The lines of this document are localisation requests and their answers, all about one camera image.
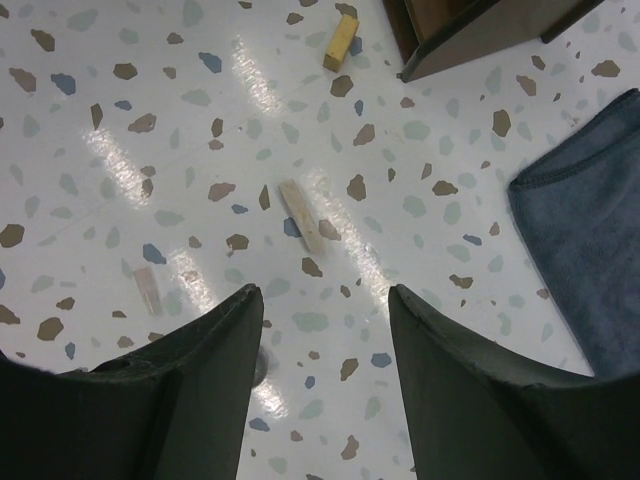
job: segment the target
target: brown speck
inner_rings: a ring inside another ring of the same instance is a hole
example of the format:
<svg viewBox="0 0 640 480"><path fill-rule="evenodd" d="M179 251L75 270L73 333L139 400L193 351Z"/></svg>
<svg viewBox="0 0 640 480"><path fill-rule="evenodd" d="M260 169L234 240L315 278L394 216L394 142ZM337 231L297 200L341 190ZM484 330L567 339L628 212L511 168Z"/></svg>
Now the brown speck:
<svg viewBox="0 0 640 480"><path fill-rule="evenodd" d="M218 138L222 135L222 126L224 125L224 120L221 118L216 118L211 124L211 134L213 138Z"/></svg>
<svg viewBox="0 0 640 480"><path fill-rule="evenodd" d="M67 297L56 303L56 307L60 310L71 310L75 304L76 301L73 297Z"/></svg>
<svg viewBox="0 0 640 480"><path fill-rule="evenodd" d="M524 75L516 75L516 80L522 87L522 89L526 92L530 97L535 97L537 92L537 85L535 80L532 80L529 77Z"/></svg>
<svg viewBox="0 0 640 480"><path fill-rule="evenodd" d="M456 287L460 287L464 290L471 288L471 285L473 285L473 277L461 278L457 275L451 275L449 280L451 280Z"/></svg>
<svg viewBox="0 0 640 480"><path fill-rule="evenodd" d="M16 223L9 223L0 232L0 245L4 248L15 247L22 242L22 237L24 237L24 227Z"/></svg>
<svg viewBox="0 0 640 480"><path fill-rule="evenodd" d="M180 35L178 35L176 32L171 32L167 37L167 43L169 45L177 45L182 42L184 42L183 38Z"/></svg>
<svg viewBox="0 0 640 480"><path fill-rule="evenodd" d="M45 342L51 342L56 339L58 334L64 329L64 325L57 317L46 319L38 327L38 338Z"/></svg>
<svg viewBox="0 0 640 480"><path fill-rule="evenodd" d="M150 178L145 178L142 182L142 197L149 198L153 193L153 181Z"/></svg>
<svg viewBox="0 0 640 480"><path fill-rule="evenodd" d="M220 140L218 140L217 138L214 138L213 140L211 140L209 142L209 148L211 150L221 150L222 148L224 148L224 143L222 143Z"/></svg>
<svg viewBox="0 0 640 480"><path fill-rule="evenodd" d="M596 77L607 77L613 78L617 77L620 73L620 67L613 60L605 60L602 63L599 63L595 66L593 70L591 70Z"/></svg>
<svg viewBox="0 0 640 480"><path fill-rule="evenodd" d="M129 125L128 130L136 133L149 133L156 127L156 116L147 113Z"/></svg>
<svg viewBox="0 0 640 480"><path fill-rule="evenodd" d="M189 237L189 246L191 248L200 248L202 247L202 243L198 240L198 237L194 237L193 235Z"/></svg>
<svg viewBox="0 0 640 480"><path fill-rule="evenodd" d="M140 173L143 174L145 177L153 177L156 174L156 167L152 166L152 165L148 165L146 167L142 167L140 169Z"/></svg>
<svg viewBox="0 0 640 480"><path fill-rule="evenodd" d="M438 180L431 190L433 190L433 193L438 197L458 193L458 189L453 184L445 182L444 180Z"/></svg>
<svg viewBox="0 0 640 480"><path fill-rule="evenodd" d="M506 110L493 112L493 131L499 137L506 137L511 129L511 118Z"/></svg>
<svg viewBox="0 0 640 480"><path fill-rule="evenodd" d="M349 75L340 75L331 84L331 95L334 97L345 97L349 90L353 88L353 82Z"/></svg>
<svg viewBox="0 0 640 480"><path fill-rule="evenodd" d="M312 277L322 277L322 270L320 270L318 264L310 257L304 257L302 259L302 271Z"/></svg>
<svg viewBox="0 0 640 480"><path fill-rule="evenodd" d="M544 70L547 67L547 65L538 55L534 55L533 57L531 57L531 63L533 63L533 66L538 70Z"/></svg>
<svg viewBox="0 0 640 480"><path fill-rule="evenodd" d="M342 15L349 15L353 18L358 18L358 10L353 5L348 3L336 3L336 10Z"/></svg>
<svg viewBox="0 0 640 480"><path fill-rule="evenodd" d="M116 63L113 74L122 80L131 80L138 74L138 69L131 63Z"/></svg>
<svg viewBox="0 0 640 480"><path fill-rule="evenodd" d="M175 80L177 72L176 69L173 67L164 67L162 69L162 71L164 72L164 74L169 77L171 80Z"/></svg>
<svg viewBox="0 0 640 480"><path fill-rule="evenodd" d="M422 175L420 175L420 180L424 180L425 178L430 177L432 172L433 165L431 165L430 163L425 163L424 168L422 169Z"/></svg>
<svg viewBox="0 0 640 480"><path fill-rule="evenodd" d="M269 188L266 185L262 187L262 191L258 197L258 203L260 203L260 208L262 208L263 211L271 207L271 200L269 200Z"/></svg>
<svg viewBox="0 0 640 480"><path fill-rule="evenodd" d="M102 122L102 108L99 103L94 103L91 105L91 121L93 122L93 129L97 130L100 126L100 122Z"/></svg>
<svg viewBox="0 0 640 480"><path fill-rule="evenodd" d="M118 346L120 348L133 347L133 340L131 340L129 337L122 336L118 339Z"/></svg>
<svg viewBox="0 0 640 480"><path fill-rule="evenodd" d="M404 97L402 100L400 100L400 106L402 108L413 108L416 106L416 104L409 97Z"/></svg>
<svg viewBox="0 0 640 480"><path fill-rule="evenodd" d="M9 75L13 77L25 92L30 93L36 91L36 77L34 77L31 72L27 72L21 68L10 68Z"/></svg>
<svg viewBox="0 0 640 480"><path fill-rule="evenodd" d="M342 459L351 460L352 458L355 458L359 447L360 442L358 442L353 435L349 435L349 438L347 438L347 446L344 447L344 450L340 454Z"/></svg>
<svg viewBox="0 0 640 480"><path fill-rule="evenodd" d="M358 174L351 179L347 187L347 195L358 202L367 198L367 187L364 184L362 175Z"/></svg>
<svg viewBox="0 0 640 480"><path fill-rule="evenodd" d="M353 146L357 147L360 145L366 145L367 143L373 141L376 138L376 127L372 124L367 123L364 127L360 129L356 138L353 139Z"/></svg>
<svg viewBox="0 0 640 480"><path fill-rule="evenodd" d="M209 189L209 200L217 202L236 189L233 183L214 183Z"/></svg>
<svg viewBox="0 0 640 480"><path fill-rule="evenodd" d="M320 220L320 222L318 222L318 230L320 231L320 235L327 240L335 240L336 242L342 240L342 235L340 235L336 227L334 227L329 220Z"/></svg>
<svg viewBox="0 0 640 480"><path fill-rule="evenodd" d="M304 20L304 17L299 13L292 12L287 16L287 23L289 25L295 25L296 23L300 23Z"/></svg>
<svg viewBox="0 0 640 480"><path fill-rule="evenodd" d="M353 372L358 368L359 363L357 358L347 358L342 362L342 368L340 369L340 381L344 382L347 378L353 375Z"/></svg>
<svg viewBox="0 0 640 480"><path fill-rule="evenodd" d="M493 225L491 225L489 229L489 235L492 237L500 235L500 225L498 225L498 222L493 222Z"/></svg>
<svg viewBox="0 0 640 480"><path fill-rule="evenodd" d="M227 246L233 251L246 250L247 248L249 248L249 239L244 235L234 233L229 238L227 238Z"/></svg>
<svg viewBox="0 0 640 480"><path fill-rule="evenodd" d="M5 325L19 325L20 319L4 305L0 305L0 323Z"/></svg>
<svg viewBox="0 0 640 480"><path fill-rule="evenodd" d="M45 52L53 52L56 49L56 39L51 34L42 30L31 30L31 36Z"/></svg>

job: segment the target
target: wooden furniture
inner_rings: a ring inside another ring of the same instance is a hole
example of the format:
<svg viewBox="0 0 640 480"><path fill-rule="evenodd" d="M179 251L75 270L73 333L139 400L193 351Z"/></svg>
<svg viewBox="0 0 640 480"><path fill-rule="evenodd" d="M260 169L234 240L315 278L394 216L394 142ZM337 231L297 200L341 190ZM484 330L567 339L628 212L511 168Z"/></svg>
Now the wooden furniture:
<svg viewBox="0 0 640 480"><path fill-rule="evenodd" d="M404 82L568 29L603 0L383 0Z"/></svg>

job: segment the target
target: terrazzo floor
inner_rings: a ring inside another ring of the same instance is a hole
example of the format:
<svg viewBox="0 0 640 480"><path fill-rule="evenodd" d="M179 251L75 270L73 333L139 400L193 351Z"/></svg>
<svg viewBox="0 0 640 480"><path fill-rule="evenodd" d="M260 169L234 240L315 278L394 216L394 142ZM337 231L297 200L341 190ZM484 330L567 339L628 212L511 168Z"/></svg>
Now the terrazzo floor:
<svg viewBox="0 0 640 480"><path fill-rule="evenodd" d="M396 283L589 373L505 189L638 86L639 2L410 84L377 0L0 2L0 349L13 360L91 369L258 284L270 370L239 479L415 478ZM361 26L336 75L321 63L340 11ZM288 218L285 178L325 255ZM132 279L145 266L159 317Z"/></svg>

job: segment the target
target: blue towel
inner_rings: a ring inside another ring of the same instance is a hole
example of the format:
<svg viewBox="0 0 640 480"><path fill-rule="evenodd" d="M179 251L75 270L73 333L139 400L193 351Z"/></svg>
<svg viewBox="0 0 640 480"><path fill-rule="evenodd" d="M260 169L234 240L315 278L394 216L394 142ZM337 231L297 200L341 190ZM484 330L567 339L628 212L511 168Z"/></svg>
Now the blue towel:
<svg viewBox="0 0 640 480"><path fill-rule="evenodd" d="M640 92L614 100L509 185L520 230L600 377L640 370Z"/></svg>

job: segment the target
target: cloth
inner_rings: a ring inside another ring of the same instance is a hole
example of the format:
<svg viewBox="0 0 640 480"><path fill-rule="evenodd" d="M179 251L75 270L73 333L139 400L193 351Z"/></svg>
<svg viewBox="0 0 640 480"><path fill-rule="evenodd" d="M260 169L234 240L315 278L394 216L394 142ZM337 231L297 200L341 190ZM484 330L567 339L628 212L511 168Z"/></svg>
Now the cloth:
<svg viewBox="0 0 640 480"><path fill-rule="evenodd" d="M640 370L640 92L509 185L516 224L596 376Z"/></svg>

